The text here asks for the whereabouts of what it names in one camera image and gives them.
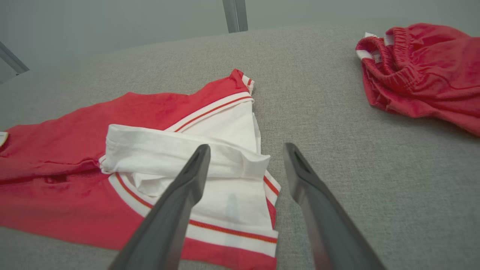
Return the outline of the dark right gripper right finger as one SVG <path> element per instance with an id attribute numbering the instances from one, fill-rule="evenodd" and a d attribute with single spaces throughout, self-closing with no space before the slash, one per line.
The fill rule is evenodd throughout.
<path id="1" fill-rule="evenodd" d="M 384 270 L 386 267 L 341 204 L 293 143 L 283 162 L 290 195 L 301 207 L 317 270 Z"/>

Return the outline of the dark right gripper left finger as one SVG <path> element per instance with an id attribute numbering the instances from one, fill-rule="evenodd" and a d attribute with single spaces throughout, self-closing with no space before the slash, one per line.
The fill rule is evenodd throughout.
<path id="1" fill-rule="evenodd" d="M 201 200 L 209 145 L 197 147 L 175 180 L 120 251 L 110 270 L 176 270 L 192 208 Z"/>

